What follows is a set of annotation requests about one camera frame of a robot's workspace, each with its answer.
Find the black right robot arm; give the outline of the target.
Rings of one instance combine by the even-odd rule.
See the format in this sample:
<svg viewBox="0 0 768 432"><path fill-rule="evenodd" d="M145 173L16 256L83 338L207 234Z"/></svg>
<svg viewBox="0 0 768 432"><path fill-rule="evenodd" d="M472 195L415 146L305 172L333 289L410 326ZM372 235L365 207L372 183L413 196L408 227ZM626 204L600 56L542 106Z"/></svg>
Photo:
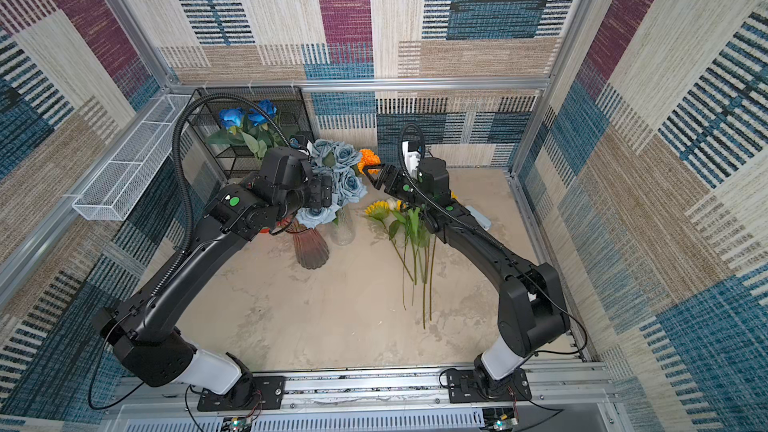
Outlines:
<svg viewBox="0 0 768 432"><path fill-rule="evenodd" d="M536 265L495 239L452 196L446 162L428 157L413 173L395 165L367 165L378 190L400 200L439 241L463 254L498 293L499 338L475 361L476 375L501 382L543 346L571 329L561 279L551 265Z"/></svg>

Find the orange marigold bunch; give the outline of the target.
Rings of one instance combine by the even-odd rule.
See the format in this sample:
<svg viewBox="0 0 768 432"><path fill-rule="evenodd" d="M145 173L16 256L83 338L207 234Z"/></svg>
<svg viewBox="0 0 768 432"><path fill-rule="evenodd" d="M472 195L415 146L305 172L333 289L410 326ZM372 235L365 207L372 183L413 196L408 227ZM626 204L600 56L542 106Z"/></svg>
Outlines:
<svg viewBox="0 0 768 432"><path fill-rule="evenodd" d="M361 158L358 162L357 168L360 175L364 174L365 166L380 165L381 159L371 149L361 149Z"/></svg>

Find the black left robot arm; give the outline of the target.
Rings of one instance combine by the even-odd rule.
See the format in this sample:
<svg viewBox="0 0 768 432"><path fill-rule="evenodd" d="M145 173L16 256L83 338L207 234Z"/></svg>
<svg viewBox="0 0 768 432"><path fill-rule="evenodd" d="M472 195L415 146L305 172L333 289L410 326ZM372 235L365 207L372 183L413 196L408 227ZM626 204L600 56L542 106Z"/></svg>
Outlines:
<svg viewBox="0 0 768 432"><path fill-rule="evenodd" d="M230 257L300 209L330 205L332 187L330 173L314 174L309 156L288 147L269 150L260 170L223 187L190 242L129 299L94 317L120 364L149 387L185 383L245 406L256 394L247 367L187 341L176 324Z"/></svg>

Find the yellow sunflower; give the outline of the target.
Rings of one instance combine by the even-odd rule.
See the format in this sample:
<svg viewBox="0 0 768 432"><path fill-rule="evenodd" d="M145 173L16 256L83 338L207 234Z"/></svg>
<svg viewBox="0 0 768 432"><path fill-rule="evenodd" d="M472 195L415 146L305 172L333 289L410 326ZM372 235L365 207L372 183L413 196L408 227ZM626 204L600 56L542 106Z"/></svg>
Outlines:
<svg viewBox="0 0 768 432"><path fill-rule="evenodd" d="M421 239L421 281L422 281L422 328L426 330L426 316L427 316L427 285L428 285L428 253L429 253L429 238L425 233Z"/></svg>

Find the yellow tulip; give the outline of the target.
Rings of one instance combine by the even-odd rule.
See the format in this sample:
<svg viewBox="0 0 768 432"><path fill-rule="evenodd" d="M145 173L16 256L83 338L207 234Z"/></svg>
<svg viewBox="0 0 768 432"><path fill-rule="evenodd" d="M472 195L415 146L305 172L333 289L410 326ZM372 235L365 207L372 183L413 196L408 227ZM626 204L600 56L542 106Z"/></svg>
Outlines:
<svg viewBox="0 0 768 432"><path fill-rule="evenodd" d="M418 207L408 208L406 210L406 232L408 241L410 243L411 255L412 255L412 273L413 273L413 287L418 285L419 273L418 273L418 228L419 228L419 211Z"/></svg>

